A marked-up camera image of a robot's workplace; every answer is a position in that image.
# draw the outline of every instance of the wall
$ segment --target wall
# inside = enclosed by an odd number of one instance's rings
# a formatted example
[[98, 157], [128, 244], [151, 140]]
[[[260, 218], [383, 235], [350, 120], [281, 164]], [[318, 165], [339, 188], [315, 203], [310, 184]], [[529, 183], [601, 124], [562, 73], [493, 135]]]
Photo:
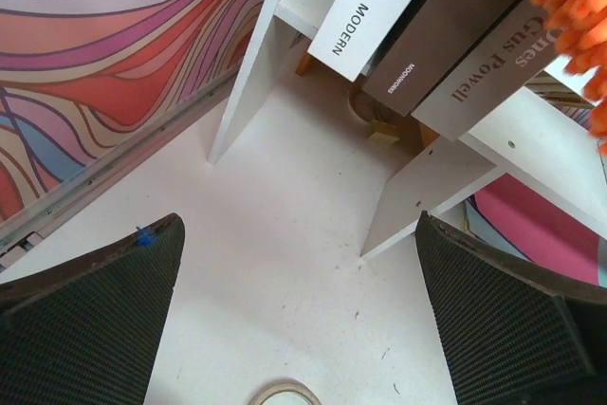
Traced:
[[238, 64], [264, 0], [0, 0], [0, 223]]

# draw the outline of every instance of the black mesh panel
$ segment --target black mesh panel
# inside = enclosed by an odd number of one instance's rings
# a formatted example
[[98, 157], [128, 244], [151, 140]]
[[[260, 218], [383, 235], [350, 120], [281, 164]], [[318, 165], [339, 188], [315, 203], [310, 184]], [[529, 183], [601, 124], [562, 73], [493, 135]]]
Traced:
[[422, 216], [415, 238], [459, 403], [496, 403], [594, 373], [563, 298], [479, 258], [473, 252], [489, 247], [435, 219]]
[[0, 286], [0, 403], [143, 402], [184, 243], [176, 215], [153, 231]]

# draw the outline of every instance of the white floor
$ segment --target white floor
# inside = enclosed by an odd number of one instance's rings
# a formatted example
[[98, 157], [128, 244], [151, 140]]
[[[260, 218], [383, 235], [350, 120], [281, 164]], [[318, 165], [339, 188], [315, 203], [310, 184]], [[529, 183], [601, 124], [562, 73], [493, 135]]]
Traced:
[[215, 110], [1, 281], [176, 212], [186, 247], [146, 404], [245, 405], [285, 377], [328, 405], [455, 403], [414, 240], [359, 261], [399, 157], [351, 121], [346, 87], [288, 71], [213, 168]]

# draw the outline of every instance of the orange fluffy object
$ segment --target orange fluffy object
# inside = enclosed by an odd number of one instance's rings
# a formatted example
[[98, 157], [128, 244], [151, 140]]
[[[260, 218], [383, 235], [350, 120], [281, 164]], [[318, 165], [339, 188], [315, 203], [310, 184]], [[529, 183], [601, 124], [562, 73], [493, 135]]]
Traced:
[[[582, 74], [592, 68], [595, 76], [584, 87], [584, 97], [598, 101], [590, 117], [590, 133], [607, 138], [607, 0], [531, 0], [550, 13], [547, 29], [562, 28], [556, 43], [560, 54], [571, 56], [565, 68], [569, 74]], [[599, 148], [607, 155], [607, 143]]]

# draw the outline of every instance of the wavy line pattern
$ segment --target wavy line pattern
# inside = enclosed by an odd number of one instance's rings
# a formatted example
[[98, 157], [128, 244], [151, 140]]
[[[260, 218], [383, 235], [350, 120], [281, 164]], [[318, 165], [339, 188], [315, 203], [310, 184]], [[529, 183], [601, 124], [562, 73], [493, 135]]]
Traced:
[[0, 0], [0, 223], [239, 62], [264, 0]]

